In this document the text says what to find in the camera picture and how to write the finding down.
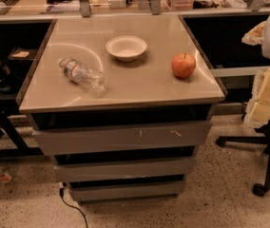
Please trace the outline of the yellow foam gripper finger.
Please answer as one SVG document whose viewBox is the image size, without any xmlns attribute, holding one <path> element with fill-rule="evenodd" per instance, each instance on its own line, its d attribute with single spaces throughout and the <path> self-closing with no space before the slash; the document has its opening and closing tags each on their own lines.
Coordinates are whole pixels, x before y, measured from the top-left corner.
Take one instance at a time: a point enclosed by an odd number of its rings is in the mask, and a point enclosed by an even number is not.
<svg viewBox="0 0 270 228">
<path fill-rule="evenodd" d="M 243 122 L 252 128 L 260 128 L 270 121 L 270 67 L 259 69 L 252 87 L 252 98 L 245 109 Z"/>
</svg>

